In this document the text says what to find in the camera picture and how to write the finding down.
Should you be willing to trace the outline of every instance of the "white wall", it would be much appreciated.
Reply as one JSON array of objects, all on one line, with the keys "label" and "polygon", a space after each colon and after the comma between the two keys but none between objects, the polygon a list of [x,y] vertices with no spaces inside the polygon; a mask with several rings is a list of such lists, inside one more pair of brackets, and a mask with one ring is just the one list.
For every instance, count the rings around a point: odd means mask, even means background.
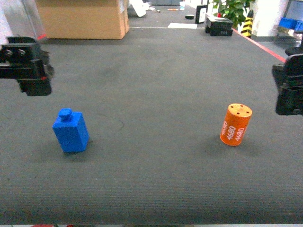
[{"label": "white wall", "polygon": [[12,36],[11,29],[9,28],[8,21],[4,15],[4,12],[0,6],[0,45],[7,43],[7,36]]},{"label": "white wall", "polygon": [[284,15],[288,0],[256,0],[251,3],[254,10],[252,34],[256,36],[276,36],[277,26]]}]

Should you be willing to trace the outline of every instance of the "yellow and black striped post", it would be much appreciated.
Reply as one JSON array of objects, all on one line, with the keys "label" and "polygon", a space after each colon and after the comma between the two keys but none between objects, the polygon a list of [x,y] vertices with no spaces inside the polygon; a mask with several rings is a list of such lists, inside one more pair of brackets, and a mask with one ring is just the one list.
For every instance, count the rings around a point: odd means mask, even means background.
[{"label": "yellow and black striped post", "polygon": [[241,31],[241,34],[248,38],[251,38],[253,17],[254,11],[251,9],[246,17],[243,29]]}]

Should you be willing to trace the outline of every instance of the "white line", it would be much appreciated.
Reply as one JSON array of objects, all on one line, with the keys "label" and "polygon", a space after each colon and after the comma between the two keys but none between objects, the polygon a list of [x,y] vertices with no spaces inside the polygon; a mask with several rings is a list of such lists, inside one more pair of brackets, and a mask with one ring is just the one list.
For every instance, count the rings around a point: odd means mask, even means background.
[{"label": "white line", "polygon": [[169,28],[169,27],[129,27],[129,28]]},{"label": "white line", "polygon": [[129,28],[169,28],[171,29],[170,27],[129,27]]}]

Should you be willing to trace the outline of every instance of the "shelf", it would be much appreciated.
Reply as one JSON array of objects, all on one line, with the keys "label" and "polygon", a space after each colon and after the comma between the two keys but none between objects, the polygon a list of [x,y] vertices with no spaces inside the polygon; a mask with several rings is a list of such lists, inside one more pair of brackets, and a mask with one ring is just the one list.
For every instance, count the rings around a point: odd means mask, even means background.
[{"label": "shelf", "polygon": [[302,40],[302,34],[294,33],[293,29],[278,26],[278,32],[282,32],[282,33],[288,34],[289,36],[291,36],[295,39]]}]

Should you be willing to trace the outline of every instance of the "blue bin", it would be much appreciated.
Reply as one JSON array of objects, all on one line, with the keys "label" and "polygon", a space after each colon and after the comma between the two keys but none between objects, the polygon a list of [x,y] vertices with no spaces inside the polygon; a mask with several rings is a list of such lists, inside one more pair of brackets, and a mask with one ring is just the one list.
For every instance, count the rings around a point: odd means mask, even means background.
[{"label": "blue bin", "polygon": [[285,27],[288,29],[295,29],[297,25],[297,21],[294,19],[289,19],[289,18],[281,18],[279,26],[280,27]]},{"label": "blue bin", "polygon": [[298,21],[297,21],[297,25],[295,26],[294,30],[295,30],[295,31],[303,30],[303,21],[298,20]]}]

